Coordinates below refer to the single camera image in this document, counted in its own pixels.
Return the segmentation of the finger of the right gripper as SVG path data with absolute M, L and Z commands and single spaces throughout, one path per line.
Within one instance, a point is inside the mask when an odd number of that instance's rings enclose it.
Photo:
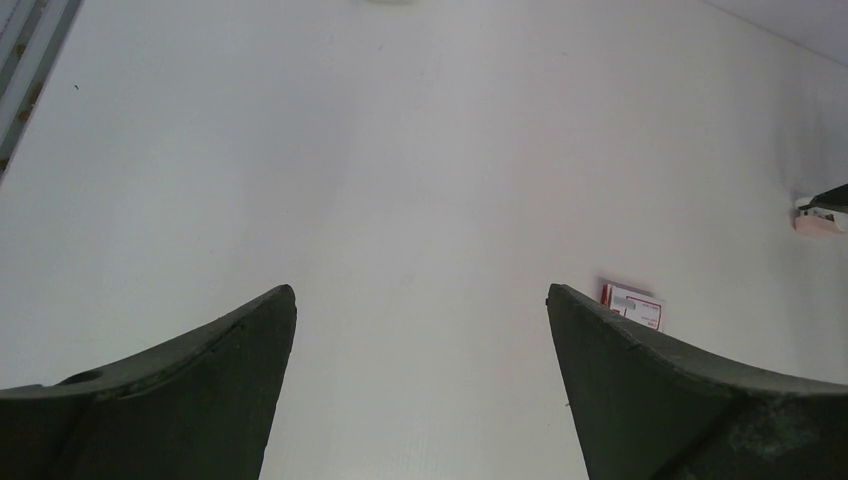
M 812 197 L 798 200 L 798 210 L 823 209 L 846 214 L 848 212 L 848 184 L 830 189 Z

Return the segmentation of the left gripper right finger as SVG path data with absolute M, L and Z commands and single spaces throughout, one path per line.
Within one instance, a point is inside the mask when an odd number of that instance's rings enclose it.
M 592 479 L 843 479 L 847 389 L 746 365 L 575 289 L 546 307 Z

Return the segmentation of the pink white stapler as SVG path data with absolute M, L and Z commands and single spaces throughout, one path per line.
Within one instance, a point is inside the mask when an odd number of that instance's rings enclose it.
M 797 199 L 793 206 L 796 211 L 794 230 L 809 238 L 827 238 L 844 235 L 847 221 L 842 213 L 812 205 L 812 197 Z

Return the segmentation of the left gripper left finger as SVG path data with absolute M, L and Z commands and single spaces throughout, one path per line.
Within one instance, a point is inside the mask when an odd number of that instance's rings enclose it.
M 280 285 L 62 382 L 1 393 L 5 479 L 255 479 L 297 324 Z

